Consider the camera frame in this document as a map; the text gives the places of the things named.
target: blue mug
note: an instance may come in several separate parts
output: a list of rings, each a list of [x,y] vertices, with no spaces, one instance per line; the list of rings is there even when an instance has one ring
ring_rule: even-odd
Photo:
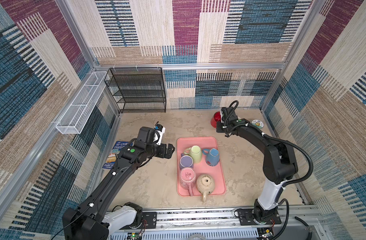
[[[216,166],[219,163],[220,155],[217,149],[205,148],[202,150],[202,153],[206,156],[206,163],[209,166]]]

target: beige floor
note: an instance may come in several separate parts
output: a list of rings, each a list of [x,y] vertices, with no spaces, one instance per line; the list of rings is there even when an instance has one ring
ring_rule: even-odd
[[[247,140],[217,133],[210,125],[215,110],[167,110],[166,113],[125,113],[120,122],[116,140],[128,141],[137,136],[142,126],[153,127],[157,121],[165,128],[163,143],[172,143],[180,137],[214,136],[218,141],[227,191],[224,195],[209,196],[206,203],[198,197],[177,194],[176,152],[171,159],[153,158],[137,170],[123,185],[109,209],[115,205],[134,202],[144,208],[244,206],[253,205],[264,184],[263,154]],[[263,120],[258,109],[237,109],[238,117]],[[269,133],[265,126],[263,131]],[[282,197],[291,205],[302,204],[294,185],[289,185]]]

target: book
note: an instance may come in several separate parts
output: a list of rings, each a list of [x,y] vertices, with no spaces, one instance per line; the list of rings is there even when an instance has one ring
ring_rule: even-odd
[[[120,152],[120,150],[127,145],[126,141],[117,141],[112,148],[111,154],[106,159],[106,162],[103,165],[104,169],[111,169],[116,161],[116,155]]]

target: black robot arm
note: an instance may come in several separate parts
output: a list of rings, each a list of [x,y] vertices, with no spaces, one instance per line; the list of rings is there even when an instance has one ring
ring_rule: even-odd
[[[137,138],[132,139],[116,156],[112,169],[101,181],[98,187],[80,203],[77,209],[67,209],[63,215],[65,239],[92,240],[107,239],[109,224],[103,223],[104,216],[114,197],[118,194],[125,181],[146,160],[153,156],[171,158],[175,147],[171,144],[161,144],[164,128],[156,124],[155,128],[142,127]],[[135,210],[141,208],[135,204],[126,204]]]
[[[248,120],[239,119],[235,114],[237,107],[238,101],[234,101],[228,108],[221,109],[221,121],[217,122],[216,131],[224,132],[226,137],[229,137],[230,134],[240,136],[264,154],[262,169],[266,181],[264,182],[262,194],[255,200],[253,209],[254,221],[257,224],[262,224],[269,221],[276,212],[279,197],[284,187],[310,177],[313,172],[313,163],[310,156],[295,144],[270,137]],[[305,156],[309,164],[309,170],[302,178],[291,180],[298,171],[294,148]]]
[[[267,179],[279,184],[297,173],[292,146],[265,138],[262,131],[248,120],[238,119],[232,107],[222,108],[222,118],[226,120],[227,117],[227,122],[218,122],[217,132],[225,132],[227,137],[229,134],[237,135],[257,147],[264,154],[263,173]]]

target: white wire basket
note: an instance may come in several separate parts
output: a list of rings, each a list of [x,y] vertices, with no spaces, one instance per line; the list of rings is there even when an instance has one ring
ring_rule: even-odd
[[[56,124],[62,134],[80,134],[92,113],[109,78],[107,72],[93,72],[76,95],[64,115]]]

